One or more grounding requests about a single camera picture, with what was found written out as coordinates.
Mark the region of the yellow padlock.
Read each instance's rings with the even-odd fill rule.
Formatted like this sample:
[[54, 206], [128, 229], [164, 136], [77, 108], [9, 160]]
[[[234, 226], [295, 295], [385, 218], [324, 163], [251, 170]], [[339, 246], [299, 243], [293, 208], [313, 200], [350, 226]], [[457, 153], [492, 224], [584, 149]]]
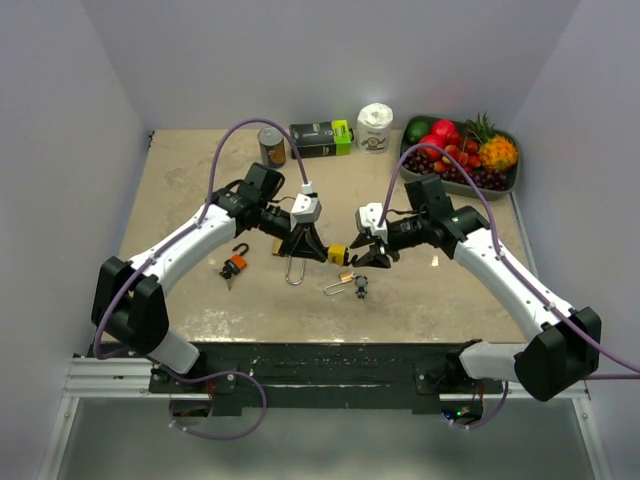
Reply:
[[333, 265], [347, 266], [349, 264], [348, 247], [341, 244], [331, 244], [327, 249], [327, 260]]

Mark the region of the orange padlock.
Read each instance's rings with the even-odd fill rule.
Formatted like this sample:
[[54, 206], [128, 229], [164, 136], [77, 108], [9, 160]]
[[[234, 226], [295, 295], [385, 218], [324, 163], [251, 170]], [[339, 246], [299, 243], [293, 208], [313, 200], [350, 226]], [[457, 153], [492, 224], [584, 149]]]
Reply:
[[230, 291], [234, 279], [247, 267], [245, 259], [250, 247], [247, 243], [240, 243], [232, 248], [232, 255], [224, 261], [218, 275], [226, 282], [227, 290]]

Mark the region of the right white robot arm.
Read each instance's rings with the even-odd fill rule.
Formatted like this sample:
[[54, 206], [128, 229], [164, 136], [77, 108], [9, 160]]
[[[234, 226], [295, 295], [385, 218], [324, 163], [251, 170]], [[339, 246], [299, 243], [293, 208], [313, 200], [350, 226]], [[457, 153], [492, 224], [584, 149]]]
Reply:
[[575, 309], [548, 290], [500, 241], [476, 209], [455, 208], [430, 174], [406, 184], [411, 215], [387, 220], [380, 203], [355, 215], [353, 247], [368, 246], [354, 267], [390, 268], [402, 250], [428, 244], [474, 275], [516, 322], [524, 344], [473, 341], [445, 369], [448, 386], [469, 392], [481, 379], [516, 382], [546, 402], [599, 366], [602, 322], [591, 308]]

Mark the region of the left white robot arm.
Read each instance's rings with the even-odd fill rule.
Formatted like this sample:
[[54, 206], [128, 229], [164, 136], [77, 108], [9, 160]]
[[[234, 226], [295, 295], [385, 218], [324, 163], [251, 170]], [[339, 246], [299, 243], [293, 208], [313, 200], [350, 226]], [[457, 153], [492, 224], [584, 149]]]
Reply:
[[281, 254], [327, 260], [315, 229], [321, 204], [311, 181], [305, 181], [293, 207], [275, 203], [284, 176], [258, 163], [246, 176], [210, 192], [205, 203], [176, 231], [128, 260], [111, 257], [100, 267], [91, 313], [96, 326], [93, 351], [108, 334], [135, 353], [172, 370], [185, 392], [200, 390], [207, 380], [198, 348], [171, 331], [165, 297], [192, 268], [215, 249], [242, 233], [258, 229], [281, 242]]

